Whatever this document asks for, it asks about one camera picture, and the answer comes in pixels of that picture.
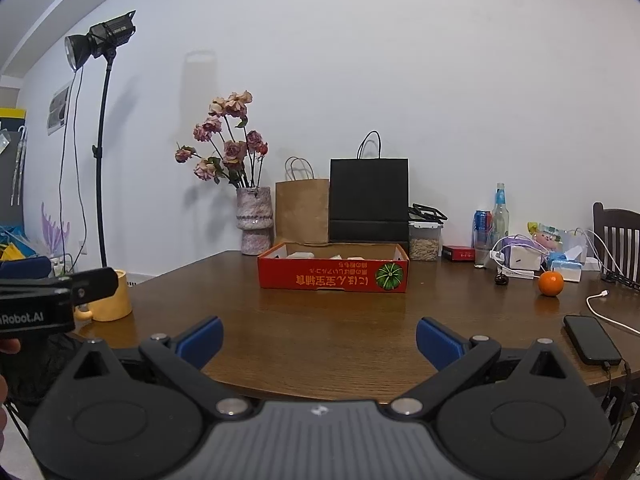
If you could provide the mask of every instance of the yellow bag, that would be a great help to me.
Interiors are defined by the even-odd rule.
[[[23,260],[23,259],[24,259],[24,254],[22,254],[20,252],[20,249],[18,249],[13,243],[10,243],[9,245],[7,245],[6,249],[2,253],[2,256],[0,256],[0,262],[10,262],[12,260]]]

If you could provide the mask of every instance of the plastic container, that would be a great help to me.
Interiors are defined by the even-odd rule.
[[[440,254],[440,231],[437,222],[409,222],[409,259],[434,262]]]

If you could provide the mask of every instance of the vase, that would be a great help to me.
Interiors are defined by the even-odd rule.
[[[256,256],[271,247],[273,206],[270,187],[239,187],[236,189],[238,209],[236,219],[242,230],[242,254]]]

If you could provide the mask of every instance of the light stand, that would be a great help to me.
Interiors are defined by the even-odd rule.
[[[100,245],[100,260],[102,266],[107,266],[107,253],[104,247],[104,224],[102,222],[102,132],[104,130],[104,111],[107,105],[107,90],[109,89],[109,78],[111,67],[116,57],[116,49],[108,48],[104,53],[107,60],[107,69],[104,74],[104,87],[102,88],[102,103],[100,104],[100,120],[98,122],[98,145],[92,146],[95,157],[95,209],[98,220],[98,244]]]
[[[75,34],[65,38],[66,58],[74,72],[84,65],[89,56],[98,58],[104,56],[107,69],[102,88],[102,103],[100,104],[100,121],[98,123],[98,143],[92,146],[95,157],[95,208],[98,220],[98,244],[100,245],[100,260],[102,266],[107,266],[107,253],[104,247],[104,224],[102,222],[102,133],[104,130],[104,113],[107,105],[107,90],[116,48],[127,43],[136,31],[133,26],[135,10],[128,12],[108,22],[98,23],[89,29],[84,36]]]

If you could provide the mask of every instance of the red cardboard box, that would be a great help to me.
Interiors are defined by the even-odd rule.
[[[287,258],[296,252],[315,258]],[[331,260],[340,254],[341,260]],[[348,260],[360,256],[363,260]],[[404,292],[409,257],[398,244],[281,243],[258,256],[258,278],[263,288]]]
[[[445,245],[442,246],[442,257],[452,262],[474,262],[476,250],[473,247]]]

